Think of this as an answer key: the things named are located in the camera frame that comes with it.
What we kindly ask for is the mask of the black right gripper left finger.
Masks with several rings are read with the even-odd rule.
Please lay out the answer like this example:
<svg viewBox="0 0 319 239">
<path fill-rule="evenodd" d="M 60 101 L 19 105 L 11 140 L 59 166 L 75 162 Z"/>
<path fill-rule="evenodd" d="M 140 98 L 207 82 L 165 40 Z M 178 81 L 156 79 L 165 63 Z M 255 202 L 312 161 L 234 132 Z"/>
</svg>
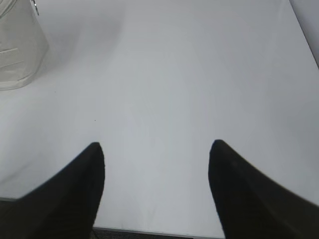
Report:
<svg viewBox="0 0 319 239">
<path fill-rule="evenodd" d="M 105 183 L 98 142 L 60 172 L 0 211 L 2 239 L 88 239 Z"/>
</svg>

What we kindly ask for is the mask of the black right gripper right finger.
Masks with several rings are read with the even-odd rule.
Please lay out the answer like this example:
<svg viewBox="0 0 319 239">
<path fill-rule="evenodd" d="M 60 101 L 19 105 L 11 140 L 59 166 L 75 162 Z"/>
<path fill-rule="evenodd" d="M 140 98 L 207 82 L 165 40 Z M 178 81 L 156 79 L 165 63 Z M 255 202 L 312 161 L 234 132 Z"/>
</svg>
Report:
<svg viewBox="0 0 319 239">
<path fill-rule="evenodd" d="M 217 139 L 208 181 L 227 239 L 317 239 L 319 207 L 282 187 Z"/>
</svg>

